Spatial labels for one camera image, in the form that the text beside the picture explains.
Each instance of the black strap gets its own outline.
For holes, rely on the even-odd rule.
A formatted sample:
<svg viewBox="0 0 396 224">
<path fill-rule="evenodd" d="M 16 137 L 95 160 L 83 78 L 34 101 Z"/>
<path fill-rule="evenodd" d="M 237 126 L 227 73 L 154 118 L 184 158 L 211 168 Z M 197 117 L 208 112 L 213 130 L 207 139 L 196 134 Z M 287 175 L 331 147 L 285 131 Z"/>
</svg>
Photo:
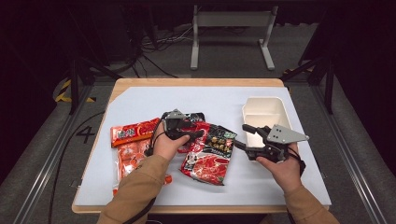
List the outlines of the black strap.
<svg viewBox="0 0 396 224">
<path fill-rule="evenodd" d="M 295 153 L 295 155 L 292 153 L 289 153 L 289 155 L 291 157 L 293 157 L 294 159 L 296 159 L 300 163 L 300 176 L 301 176 L 305 170 L 305 167 L 306 167 L 305 162 L 303 160 L 301 160 L 300 155 L 296 151 L 294 151 L 291 147 L 288 147 L 288 149 Z"/>
<path fill-rule="evenodd" d="M 143 215 L 145 215 L 152 207 L 152 205 L 154 205 L 156 198 L 151 199 L 151 201 L 149 201 L 148 205 L 143 208 L 142 211 L 140 211 L 138 214 L 136 214 L 136 216 L 131 217 L 128 221 L 124 222 L 124 224 L 132 224 L 134 222 L 136 222 L 137 220 L 139 220 L 139 218 L 141 218 Z"/>
<path fill-rule="evenodd" d="M 305 170 L 305 167 L 306 167 L 305 162 L 301 160 L 300 155 L 296 151 L 294 151 L 291 147 L 288 147 L 288 149 L 295 153 L 295 155 L 292 154 L 292 153 L 289 153 L 289 155 L 291 157 L 293 157 L 294 159 L 296 159 L 300 163 L 300 176 L 301 176 L 303 174 L 304 170 Z M 288 209 L 288 217 L 289 217 L 289 221 L 290 221 L 291 224 L 295 224 L 296 223 L 294 221 L 293 216 L 289 212 L 289 209 Z"/>
</svg>

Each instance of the person's left hand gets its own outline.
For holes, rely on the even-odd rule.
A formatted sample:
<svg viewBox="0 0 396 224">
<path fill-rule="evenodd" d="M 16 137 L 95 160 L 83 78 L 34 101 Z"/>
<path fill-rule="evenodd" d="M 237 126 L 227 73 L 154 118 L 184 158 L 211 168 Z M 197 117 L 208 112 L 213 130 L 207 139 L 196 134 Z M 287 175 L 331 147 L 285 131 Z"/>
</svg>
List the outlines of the person's left hand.
<svg viewBox="0 0 396 224">
<path fill-rule="evenodd" d="M 157 138 L 154 144 L 153 155 L 159 155 L 171 161 L 176 153 L 177 149 L 184 144 L 186 144 L 190 140 L 189 135 L 183 135 L 179 137 L 177 140 L 172 140 L 164 133 L 163 122 L 158 125 L 157 131 L 154 134 L 154 138 Z"/>
</svg>

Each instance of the person's right hand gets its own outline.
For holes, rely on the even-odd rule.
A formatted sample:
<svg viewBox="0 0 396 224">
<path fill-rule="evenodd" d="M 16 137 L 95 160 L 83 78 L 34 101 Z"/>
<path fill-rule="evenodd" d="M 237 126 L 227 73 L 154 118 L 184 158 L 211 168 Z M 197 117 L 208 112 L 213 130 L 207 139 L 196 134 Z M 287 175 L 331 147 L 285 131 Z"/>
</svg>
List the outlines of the person's right hand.
<svg viewBox="0 0 396 224">
<path fill-rule="evenodd" d="M 297 143 L 291 143 L 289 147 L 298 153 Z M 274 180 L 285 193 L 291 192 L 302 185 L 300 178 L 300 163 L 293 157 L 289 157 L 281 163 L 268 161 L 264 157 L 258 157 L 256 161 L 272 173 Z"/>
</svg>

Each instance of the hand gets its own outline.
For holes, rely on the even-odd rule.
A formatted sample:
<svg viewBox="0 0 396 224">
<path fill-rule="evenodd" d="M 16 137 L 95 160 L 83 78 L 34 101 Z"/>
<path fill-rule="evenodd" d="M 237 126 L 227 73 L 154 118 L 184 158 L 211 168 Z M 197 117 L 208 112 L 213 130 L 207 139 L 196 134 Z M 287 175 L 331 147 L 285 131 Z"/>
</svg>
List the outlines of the hand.
<svg viewBox="0 0 396 224">
<path fill-rule="evenodd" d="M 289 147 L 298 153 L 297 143 L 291 143 Z M 302 185 L 300 163 L 293 157 L 289 157 L 281 163 L 268 161 L 264 157 L 258 157 L 256 161 L 272 173 L 274 180 L 285 193 L 291 192 Z"/>
<path fill-rule="evenodd" d="M 177 140 L 172 140 L 166 134 L 164 133 L 163 129 L 163 123 L 161 122 L 158 125 L 157 131 L 154 134 L 154 138 L 156 139 L 155 144 L 154 144 L 154 151 L 153 155 L 159 155 L 167 159 L 168 161 L 171 161 L 176 153 L 177 149 L 184 144 L 186 144 L 190 140 L 189 135 L 183 135 L 179 137 Z"/>
</svg>

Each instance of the metal rail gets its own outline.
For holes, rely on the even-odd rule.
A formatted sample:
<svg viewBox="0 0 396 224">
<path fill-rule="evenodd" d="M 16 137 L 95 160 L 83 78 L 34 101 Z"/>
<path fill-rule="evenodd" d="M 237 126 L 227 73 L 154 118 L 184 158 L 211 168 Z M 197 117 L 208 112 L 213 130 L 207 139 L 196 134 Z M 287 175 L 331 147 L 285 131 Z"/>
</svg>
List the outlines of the metal rail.
<svg viewBox="0 0 396 224">
<path fill-rule="evenodd" d="M 80 100 L 80 102 L 84 102 L 84 100 L 89 97 L 91 89 L 92 86 L 83 87 L 80 98 L 83 100 Z M 49 156 L 47 157 L 47 160 L 45 161 L 43 167 L 37 175 L 37 178 L 35 179 L 35 183 L 33 184 L 28 196 L 25 199 L 20 209 L 20 212 L 17 214 L 14 220 L 14 224 L 28 223 L 29 217 L 32 215 L 35 206 L 37 205 L 37 202 L 40 199 L 40 196 L 44 188 L 46 187 L 56 164 L 59 162 L 59 159 L 62 155 L 62 150 L 66 144 L 67 136 L 71 133 L 73 124 L 75 123 L 82 106 L 83 104 L 79 104 L 73 115 L 70 115 L 67 118 L 58 139 L 56 140 L 51 152 L 49 153 Z"/>
<path fill-rule="evenodd" d="M 361 169 L 356 163 L 353 154 L 350 151 L 349 146 L 347 145 L 347 141 L 342 135 L 340 128 L 338 127 L 336 120 L 332 115 L 329 115 L 325 104 L 323 104 L 322 99 L 324 96 L 322 91 L 320 90 L 319 86 L 312 86 L 311 90 L 314 93 L 316 100 L 319 102 L 321 110 L 326 117 L 326 120 L 329 122 L 332 133 L 337 140 L 340 155 L 346 165 L 346 168 L 349 171 L 349 174 L 352 178 L 353 183 L 355 184 L 359 195 L 361 196 L 361 200 L 363 201 L 363 204 L 366 207 L 366 210 L 371 220 L 373 221 L 373 223 L 387 224 L 388 222 L 385 220 L 385 217 L 382 214 L 381 209 L 379 208 L 378 203 L 376 202 L 375 197 L 371 192 L 364 175 L 361 173 Z"/>
</svg>

